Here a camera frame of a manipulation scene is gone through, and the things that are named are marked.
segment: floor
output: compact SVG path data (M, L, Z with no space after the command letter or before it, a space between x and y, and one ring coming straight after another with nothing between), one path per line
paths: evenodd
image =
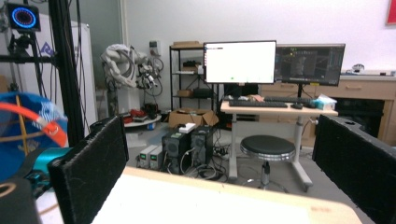
M162 144L162 137L169 130L170 129L168 128L167 123L156 123L156 127L153 131L149 131L146 126L127 128L126 132L130 154L130 159L127 165L136 167L136 158L139 152L150 145L160 146ZM221 146L227 150L231 143L231 132L217 130L214 134L213 141L215 146ZM216 173L217 178L214 179L220 182L242 185L247 188L257 188L260 185L260 182L248 181L260 178L262 162L260 160L248 158L245 156L245 154L238 150L238 148L239 145L237 146L237 180L230 182L227 179L227 175L219 175L219 173L221 173L219 172L221 169L228 168L227 155L222 157L214 156L212 162L209 163L218 168L218 172ZM286 161L270 163L270 179L271 181L275 182L275 184L270 184L269 190L282 191L282 188L284 188L290 194L344 203L355 210L363 224L374 223L345 195L343 191L337 188L337 186L335 186L335 184L323 172L320 171L315 162L311 160L311 157L312 147L303 147L300 152L300 163L314 183L314 186L309 188L308 192L304 191L303 184L300 183L299 177L292 169L291 164Z

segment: stool leg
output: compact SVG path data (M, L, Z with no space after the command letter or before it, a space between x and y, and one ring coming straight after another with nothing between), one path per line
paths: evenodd
M267 189L270 183L270 164L268 161L262 165L261 189Z

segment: desk leg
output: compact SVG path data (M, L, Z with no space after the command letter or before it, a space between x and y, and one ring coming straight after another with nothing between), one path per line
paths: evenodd
M235 139L236 139L236 114L233 114L233 126L232 126L232 135L231 135L231 152L229 163L229 171L228 178L230 180L236 180L238 177L238 172L236 169L236 148L235 148Z
M294 133L294 145L295 145L295 150L296 154L294 157L293 162L291 163L296 170L297 174L299 175L300 179L302 180L304 184L304 190L305 192L308 191L309 187L314 186L312 183L312 180L309 178L308 174L305 172L303 166L300 164L299 159L300 159L300 147L301 147L301 138L303 134L303 118L298 117L297 123L296 123L296 129Z

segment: round stool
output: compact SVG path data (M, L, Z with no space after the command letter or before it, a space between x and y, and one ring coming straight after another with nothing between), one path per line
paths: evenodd
M241 142L241 151L251 158L264 160L262 165L261 189L267 189L270 183L288 192L281 185L270 181L269 161L287 161L294 157L294 144L286 139L271 135L253 135L245 137Z

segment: computer monitor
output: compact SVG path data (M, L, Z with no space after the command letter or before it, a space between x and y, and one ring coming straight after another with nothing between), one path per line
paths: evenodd
M338 86L345 44L277 45L275 82Z
M204 43L204 80L212 84L274 83L276 41Z

